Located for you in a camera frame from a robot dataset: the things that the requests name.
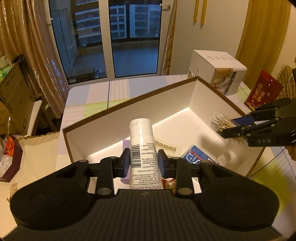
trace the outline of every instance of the open cardboard box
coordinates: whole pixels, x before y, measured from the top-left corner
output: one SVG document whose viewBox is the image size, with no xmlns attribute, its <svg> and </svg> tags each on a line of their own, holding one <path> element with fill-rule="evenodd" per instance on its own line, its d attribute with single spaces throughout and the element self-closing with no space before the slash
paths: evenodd
<svg viewBox="0 0 296 241">
<path fill-rule="evenodd" d="M 225 167 L 248 176 L 264 149 L 233 145 L 216 134 L 210 128 L 214 111 L 231 119 L 245 115 L 210 84 L 194 77 L 94 114 L 63 129 L 63 134 L 71 162 L 86 159 L 95 163 L 120 156 L 123 139 L 130 136 L 130 121 L 148 118 L 155 138 L 182 146 L 182 153 L 194 144 L 213 160 L 228 152 L 231 161 Z M 194 187 L 195 192 L 200 191 L 198 183 Z M 114 188 L 117 191 L 128 185 L 115 178 Z"/>
</svg>

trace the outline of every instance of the screw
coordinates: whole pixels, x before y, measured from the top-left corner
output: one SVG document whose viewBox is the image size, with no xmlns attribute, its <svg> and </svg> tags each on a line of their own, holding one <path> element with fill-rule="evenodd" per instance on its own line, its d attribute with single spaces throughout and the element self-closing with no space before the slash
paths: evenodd
<svg viewBox="0 0 296 241">
<path fill-rule="evenodd" d="M 109 195 L 111 192 L 112 192 L 112 190 L 110 188 L 99 188 L 97 190 L 97 194 L 102 195 L 102 196 Z"/>
<path fill-rule="evenodd" d="M 149 195 L 149 192 L 142 192 L 141 195 L 144 196 L 144 197 L 145 196 L 148 196 Z"/>
<path fill-rule="evenodd" d="M 178 193 L 184 196 L 190 195 L 192 193 L 192 189 L 191 188 L 179 188 L 178 189 Z"/>
</svg>

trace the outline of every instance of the beige cushion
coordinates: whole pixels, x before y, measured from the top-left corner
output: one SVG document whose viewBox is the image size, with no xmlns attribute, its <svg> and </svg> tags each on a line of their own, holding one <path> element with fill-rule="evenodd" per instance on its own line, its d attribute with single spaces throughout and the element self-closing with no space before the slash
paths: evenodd
<svg viewBox="0 0 296 241">
<path fill-rule="evenodd" d="M 278 99 L 281 98 L 296 98 L 296 85 L 295 80 L 292 74 L 292 68 L 289 65 L 284 65 L 279 72 L 276 80 L 281 83 L 283 90 L 278 96 Z"/>
</svg>

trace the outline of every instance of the glass door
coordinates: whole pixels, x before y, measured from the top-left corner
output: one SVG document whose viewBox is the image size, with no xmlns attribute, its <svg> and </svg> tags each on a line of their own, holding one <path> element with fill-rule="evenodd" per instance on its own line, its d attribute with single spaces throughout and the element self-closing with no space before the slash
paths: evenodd
<svg viewBox="0 0 296 241">
<path fill-rule="evenodd" d="M 160 3 L 109 0 L 115 78 L 157 73 Z"/>
<path fill-rule="evenodd" d="M 69 85 L 160 72 L 170 16 L 162 0 L 44 1 Z"/>
</svg>

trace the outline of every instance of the barcode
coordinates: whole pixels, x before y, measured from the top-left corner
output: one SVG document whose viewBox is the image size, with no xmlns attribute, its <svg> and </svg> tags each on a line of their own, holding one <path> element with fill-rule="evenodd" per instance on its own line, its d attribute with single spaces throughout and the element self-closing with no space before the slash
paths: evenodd
<svg viewBox="0 0 296 241">
<path fill-rule="evenodd" d="M 140 145 L 131 146 L 131 167 L 141 167 Z"/>
</svg>

